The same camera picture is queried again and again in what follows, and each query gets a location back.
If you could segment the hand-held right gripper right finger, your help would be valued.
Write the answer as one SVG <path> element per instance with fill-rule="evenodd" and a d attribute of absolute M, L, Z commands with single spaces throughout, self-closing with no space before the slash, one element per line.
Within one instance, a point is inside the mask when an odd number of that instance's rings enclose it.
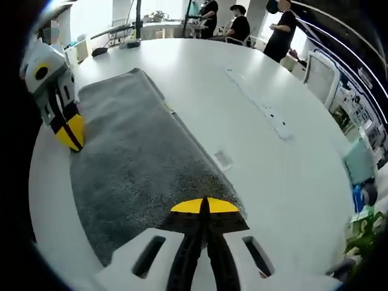
<path fill-rule="evenodd" d="M 276 271 L 238 208 L 206 198 L 207 251 L 217 290 L 337 290 L 332 277 Z"/>

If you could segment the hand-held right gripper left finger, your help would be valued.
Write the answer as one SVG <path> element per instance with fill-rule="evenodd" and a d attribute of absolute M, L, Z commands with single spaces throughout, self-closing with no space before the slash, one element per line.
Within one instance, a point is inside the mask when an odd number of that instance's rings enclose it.
<path fill-rule="evenodd" d="M 101 290 L 190 290 L 201 253 L 206 199 L 172 207 L 157 228 L 148 228 L 113 252 L 94 280 Z"/>

